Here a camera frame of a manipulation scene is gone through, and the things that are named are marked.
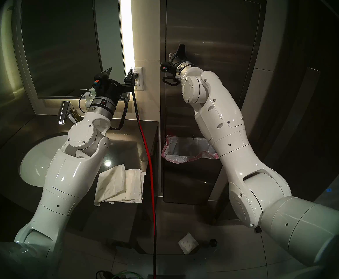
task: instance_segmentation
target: countertop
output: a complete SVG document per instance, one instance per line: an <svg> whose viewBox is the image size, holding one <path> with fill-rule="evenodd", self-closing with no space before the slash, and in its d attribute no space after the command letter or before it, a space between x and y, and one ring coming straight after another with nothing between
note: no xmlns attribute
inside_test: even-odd
<svg viewBox="0 0 339 279"><path fill-rule="evenodd" d="M118 123L119 119L113 119L113 126ZM141 125L148 148L153 150L158 122L141 121ZM67 134L71 126L70 120L67 120L65 125L58 125L56 116L37 115L13 135L0 149L0 194L34 213L43 188L29 185L21 179L20 163L32 147L45 138ZM111 165L107 167L102 163L99 173L121 164L124 164L126 169L146 171L148 158L135 120L126 119L121 130L108 130L106 136L109 137L111 146L103 162L111 161ZM96 184L97 177L89 192L74 209L67 229L98 241L127 242L138 203L104 202L100 207L96 207L93 204Z"/></svg>

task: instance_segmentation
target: electrical outlet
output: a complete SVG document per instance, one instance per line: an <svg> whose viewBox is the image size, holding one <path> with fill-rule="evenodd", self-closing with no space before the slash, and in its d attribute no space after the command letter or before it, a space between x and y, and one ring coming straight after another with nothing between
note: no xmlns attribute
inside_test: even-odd
<svg viewBox="0 0 339 279"><path fill-rule="evenodd" d="M144 91L144 77L142 74L142 67L134 67L133 68L133 73L137 74L137 78L135 78L135 86L134 90L135 91Z"/></svg>

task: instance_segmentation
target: vertical light strip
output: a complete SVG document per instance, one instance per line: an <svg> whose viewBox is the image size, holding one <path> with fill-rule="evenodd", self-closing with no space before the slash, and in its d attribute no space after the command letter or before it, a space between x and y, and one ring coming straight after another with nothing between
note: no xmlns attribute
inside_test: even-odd
<svg viewBox="0 0 339 279"><path fill-rule="evenodd" d="M134 67L131 0L119 0L124 68L126 75Z"/></svg>

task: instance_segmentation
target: trash bin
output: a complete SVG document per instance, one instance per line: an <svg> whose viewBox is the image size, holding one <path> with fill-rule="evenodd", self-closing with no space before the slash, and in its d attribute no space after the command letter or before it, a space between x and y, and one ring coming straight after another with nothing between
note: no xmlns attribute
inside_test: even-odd
<svg viewBox="0 0 339 279"><path fill-rule="evenodd" d="M205 138L182 138L167 136L162 157L169 162L180 164L200 158L218 159L214 148Z"/></svg>
<svg viewBox="0 0 339 279"><path fill-rule="evenodd" d="M162 157L164 202L206 204L222 168L207 140L167 136Z"/></svg>

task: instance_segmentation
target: black knob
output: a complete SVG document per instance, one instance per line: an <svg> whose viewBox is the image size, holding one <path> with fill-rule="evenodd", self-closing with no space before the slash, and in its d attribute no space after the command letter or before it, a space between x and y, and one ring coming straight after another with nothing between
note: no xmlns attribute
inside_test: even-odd
<svg viewBox="0 0 339 279"><path fill-rule="evenodd" d="M211 239L210 240L210 247L216 247L217 246L217 241L216 239Z"/></svg>

